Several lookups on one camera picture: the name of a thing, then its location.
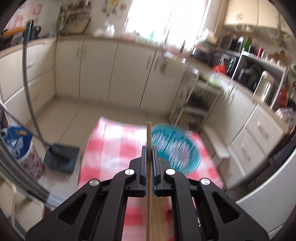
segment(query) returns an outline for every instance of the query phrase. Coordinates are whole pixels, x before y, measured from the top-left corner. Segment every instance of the window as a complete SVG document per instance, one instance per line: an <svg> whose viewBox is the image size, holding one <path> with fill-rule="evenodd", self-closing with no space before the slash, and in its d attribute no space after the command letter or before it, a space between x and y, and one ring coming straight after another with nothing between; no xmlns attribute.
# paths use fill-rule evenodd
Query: window
<svg viewBox="0 0 296 241"><path fill-rule="evenodd" d="M196 40L207 0L133 0L125 32L177 47L191 49Z"/></svg>

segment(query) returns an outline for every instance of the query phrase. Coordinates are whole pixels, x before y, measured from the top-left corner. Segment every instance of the white cabinet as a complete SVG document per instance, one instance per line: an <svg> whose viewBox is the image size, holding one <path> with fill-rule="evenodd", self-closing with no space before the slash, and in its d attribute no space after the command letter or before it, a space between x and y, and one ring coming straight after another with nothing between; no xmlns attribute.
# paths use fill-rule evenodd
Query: white cabinet
<svg viewBox="0 0 296 241"><path fill-rule="evenodd" d="M140 109L168 114L189 63L174 63L157 51L149 74Z"/></svg>
<svg viewBox="0 0 296 241"><path fill-rule="evenodd" d="M243 128L254 107L253 101L238 89L231 92L226 105L213 125L226 147Z"/></svg>
<svg viewBox="0 0 296 241"><path fill-rule="evenodd" d="M108 101L118 41L85 40L80 70L80 97Z"/></svg>
<svg viewBox="0 0 296 241"><path fill-rule="evenodd" d="M279 13L268 0L259 0L258 27L278 28Z"/></svg>
<svg viewBox="0 0 296 241"><path fill-rule="evenodd" d="M154 55L154 48L119 42L109 102L139 108Z"/></svg>
<svg viewBox="0 0 296 241"><path fill-rule="evenodd" d="M271 152L284 134L279 124L259 105L246 123L246 128L266 154Z"/></svg>
<svg viewBox="0 0 296 241"><path fill-rule="evenodd" d="M44 41L27 49L28 82L53 69L54 41ZM6 101L23 84L22 50L0 59L0 84L3 101Z"/></svg>
<svg viewBox="0 0 296 241"><path fill-rule="evenodd" d="M79 97L82 46L82 40L57 43L55 80L58 95Z"/></svg>
<svg viewBox="0 0 296 241"><path fill-rule="evenodd" d="M227 103L227 101L230 97L230 94L232 92L232 89L234 87L233 84L228 83L228 82L223 82L223 81L220 82L220 85L222 88L221 94L219 95L209 116L207 117L207 119L205 121L205 124L210 127L213 126L215 120L217 119L217 117L221 113L224 105Z"/></svg>
<svg viewBox="0 0 296 241"><path fill-rule="evenodd" d="M224 25L251 25L258 23L258 0L229 0Z"/></svg>
<svg viewBox="0 0 296 241"><path fill-rule="evenodd" d="M264 160L265 154L245 129L231 143L231 147L246 171L246 174L254 171Z"/></svg>
<svg viewBox="0 0 296 241"><path fill-rule="evenodd" d="M55 89L53 80L53 71L49 71L29 83L29 93L35 113L54 97ZM5 102L5 105L23 125L26 125L31 119L24 87L11 96Z"/></svg>
<svg viewBox="0 0 296 241"><path fill-rule="evenodd" d="M237 186L245 177L246 173L242 168L240 162L233 154L231 147L228 148L231 153L229 159L225 159L218 166L219 174L227 188Z"/></svg>

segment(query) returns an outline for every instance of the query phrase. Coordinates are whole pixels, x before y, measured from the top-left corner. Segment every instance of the red checkered cloth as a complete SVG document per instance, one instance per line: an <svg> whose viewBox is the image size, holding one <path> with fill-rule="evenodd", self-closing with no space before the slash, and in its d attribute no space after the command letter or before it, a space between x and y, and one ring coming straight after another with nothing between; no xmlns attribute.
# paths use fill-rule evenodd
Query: red checkered cloth
<svg viewBox="0 0 296 241"><path fill-rule="evenodd" d="M187 175L199 180L209 178L218 187L223 182L218 174L203 141L197 133L186 131L186 135L196 144L201 155L197 170ZM145 126L123 124L101 117L89 139L81 164L78 188L92 178L108 180L124 169L130 160L141 156L142 146L146 145L147 131ZM173 224L166 218L168 238L173 240ZM144 241L146 239L145 208L141 198L129 198L124 220L122 240Z"/></svg>

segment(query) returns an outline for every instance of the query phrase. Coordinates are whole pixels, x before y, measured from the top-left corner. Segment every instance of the countertop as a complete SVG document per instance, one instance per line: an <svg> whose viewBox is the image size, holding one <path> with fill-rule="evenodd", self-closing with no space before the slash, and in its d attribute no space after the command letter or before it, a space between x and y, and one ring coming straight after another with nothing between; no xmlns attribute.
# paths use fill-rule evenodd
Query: countertop
<svg viewBox="0 0 296 241"><path fill-rule="evenodd" d="M155 48L157 50L162 50L162 51L171 51L168 47L163 47L162 45L158 45L157 43L148 41L148 40L134 40L134 39L128 39L128 37L124 37L124 36L114 36L114 37L105 37L105 36L99 36L99 37L95 37L92 35L69 35L69 36L59 36L57 38L45 38L45 39L37 39L37 40L33 40L30 41L28 43L28 46L32 46L32 45L36 45L36 44L44 44L47 41L77 41L77 40L103 40L103 41L120 41L120 42L125 42L125 43L129 43L129 44L137 44L143 47L149 47L149 48ZM0 58L15 52L17 50L22 49L22 45L15 45L13 47L7 48L3 51L0 52ZM207 66L206 64L197 61L196 59L188 56L188 54L181 54L178 55L177 58L182 58L182 59L186 59L186 61L189 62L191 67L194 67L196 69L198 69L201 74L205 77L208 78L211 74L212 74L212 69ZM232 80L229 76L227 75L223 75L221 74L219 76L219 80L220 81L224 81L224 82L228 82L228 83L232 83L235 87L237 87L239 90L241 90L243 93L245 93L250 99L254 100L256 103L258 103L263 109L265 109L265 111L267 113L269 113L276 121L277 123L282 127L282 129L284 130L285 133L289 133L289 128L288 126L285 124L285 122L283 122L282 120L280 120L278 118L278 116L275 115L273 110L269 109L269 106L267 106L265 103L262 103L260 101L260 99L257 96L253 96L253 93L246 87L244 87L243 85L241 85L240 83L238 83L235 80Z"/></svg>

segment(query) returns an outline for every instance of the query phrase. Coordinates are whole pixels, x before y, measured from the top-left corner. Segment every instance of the microwave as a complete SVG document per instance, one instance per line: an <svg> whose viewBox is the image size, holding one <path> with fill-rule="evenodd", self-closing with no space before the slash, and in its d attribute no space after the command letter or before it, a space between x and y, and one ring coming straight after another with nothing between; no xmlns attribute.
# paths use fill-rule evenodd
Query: microwave
<svg viewBox="0 0 296 241"><path fill-rule="evenodd" d="M221 51L212 52L209 66L213 67L214 65L218 65L220 63L220 60L224 58L224 63L227 69L227 75L229 77L232 77L235 72L235 68L238 64L240 53L232 51L227 52L229 53L223 53Z"/></svg>

